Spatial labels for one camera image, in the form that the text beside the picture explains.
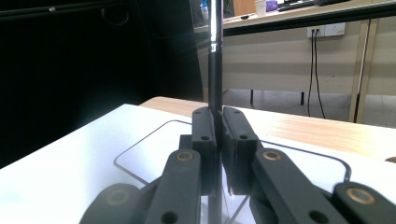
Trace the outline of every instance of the dark background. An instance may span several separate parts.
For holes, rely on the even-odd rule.
[[[100,0],[2,0],[0,10],[26,9],[32,7],[61,6],[65,4],[78,4],[100,2]]]
[[[203,100],[189,4],[146,2],[107,9],[114,22],[130,14],[123,26],[100,9],[0,21],[0,167],[122,104]]]

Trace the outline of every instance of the floor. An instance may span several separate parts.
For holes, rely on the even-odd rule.
[[[227,90],[223,93],[223,104],[308,116],[307,92],[304,105],[300,105],[300,92],[254,91],[253,95],[251,105],[250,90]],[[348,120],[350,95],[322,93],[320,99],[326,119]],[[311,93],[309,105],[311,117],[323,118],[317,93]],[[363,122],[368,125],[396,128],[396,96],[368,95]]]

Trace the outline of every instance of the white table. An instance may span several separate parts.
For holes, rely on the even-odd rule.
[[[260,111],[246,110],[252,122]],[[97,194],[123,182],[115,158],[168,120],[190,118],[142,106],[123,105],[37,152],[0,170],[0,223],[78,223]],[[260,139],[265,134],[258,133]],[[343,158],[353,170],[352,180],[370,182],[396,202],[396,164],[359,155],[292,144]]]

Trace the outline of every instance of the wooden desk edge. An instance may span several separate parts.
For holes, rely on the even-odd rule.
[[[352,9],[352,8],[358,8],[358,7],[366,7],[366,6],[373,6],[373,5],[383,5],[389,2],[395,2],[395,0],[350,0],[342,3],[337,3],[333,5],[327,5],[325,7],[318,7],[318,6],[313,6],[313,7],[303,7],[303,8],[297,8],[294,10],[289,10],[289,11],[283,11],[283,12],[277,12],[277,13],[269,13],[267,16],[263,17],[252,17],[252,19],[248,20],[241,20],[238,19],[240,16],[236,16],[234,20],[231,20],[231,18],[228,18],[229,21],[224,22],[224,29],[229,29],[229,28],[236,28],[236,27],[243,27],[243,26],[249,26],[249,25],[254,25],[254,24],[265,24],[267,22],[273,22],[273,21],[283,21],[287,19],[297,19],[301,17],[306,17],[306,16],[313,16],[313,15],[318,15],[318,14],[323,14],[323,13],[330,13],[334,12],[337,10],[343,10],[343,9]],[[196,34],[202,33],[202,32],[207,32],[208,26],[202,26],[202,27],[196,27],[194,28],[194,32]]]
[[[193,110],[207,106],[207,104],[154,97],[141,106],[191,117]],[[254,130],[265,133],[265,136],[289,139],[380,160],[396,156],[395,129],[253,109],[248,109],[248,111],[263,114],[257,122],[250,124]]]

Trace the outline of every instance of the transparent acrylic plate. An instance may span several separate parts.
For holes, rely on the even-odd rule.
[[[114,164],[120,169],[125,183],[143,188],[160,177],[168,156],[178,149],[181,134],[191,134],[191,125],[184,121],[170,120],[152,133],[122,152]],[[343,161],[313,154],[299,148],[285,147],[262,141],[264,147],[279,149],[288,154],[311,182],[332,192],[336,183],[350,175],[350,168]],[[222,172],[223,223],[254,223],[245,195],[230,195],[227,192],[226,175]],[[201,223],[207,222],[207,197],[202,197]]]

